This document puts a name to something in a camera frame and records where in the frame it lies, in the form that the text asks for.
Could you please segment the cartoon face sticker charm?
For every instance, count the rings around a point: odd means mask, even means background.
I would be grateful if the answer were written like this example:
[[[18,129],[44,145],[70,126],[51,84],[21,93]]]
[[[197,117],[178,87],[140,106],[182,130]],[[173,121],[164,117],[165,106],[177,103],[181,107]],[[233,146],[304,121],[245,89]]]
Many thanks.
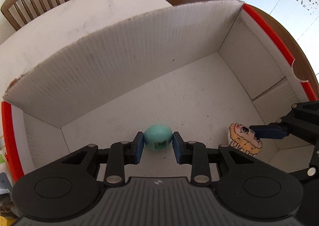
[[[228,144],[246,153],[255,156],[262,151],[262,141],[248,127],[239,123],[232,123],[228,129]]]

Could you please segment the blue grey paper packet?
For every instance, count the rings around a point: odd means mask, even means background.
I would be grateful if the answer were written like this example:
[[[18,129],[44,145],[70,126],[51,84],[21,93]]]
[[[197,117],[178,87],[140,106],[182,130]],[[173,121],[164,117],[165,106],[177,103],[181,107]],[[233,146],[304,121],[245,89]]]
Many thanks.
[[[11,199],[12,185],[5,172],[0,173],[0,197],[1,201]]]

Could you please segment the yellow small box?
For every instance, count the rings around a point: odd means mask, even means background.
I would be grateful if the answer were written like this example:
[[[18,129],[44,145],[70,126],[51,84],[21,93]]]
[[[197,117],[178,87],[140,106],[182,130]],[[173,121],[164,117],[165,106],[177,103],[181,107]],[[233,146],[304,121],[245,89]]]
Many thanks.
[[[12,226],[17,220],[12,218],[12,219],[7,219],[4,217],[0,217],[0,226]]]

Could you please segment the red cardboard shoe box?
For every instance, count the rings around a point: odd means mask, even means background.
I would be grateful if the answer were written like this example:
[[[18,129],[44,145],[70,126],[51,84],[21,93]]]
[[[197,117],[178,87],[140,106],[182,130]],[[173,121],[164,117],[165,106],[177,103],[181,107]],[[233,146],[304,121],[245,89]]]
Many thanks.
[[[14,180],[85,145],[108,148],[155,123],[209,147],[318,99],[295,75],[299,49],[270,16],[236,0],[126,14],[73,11],[1,45],[4,138]]]

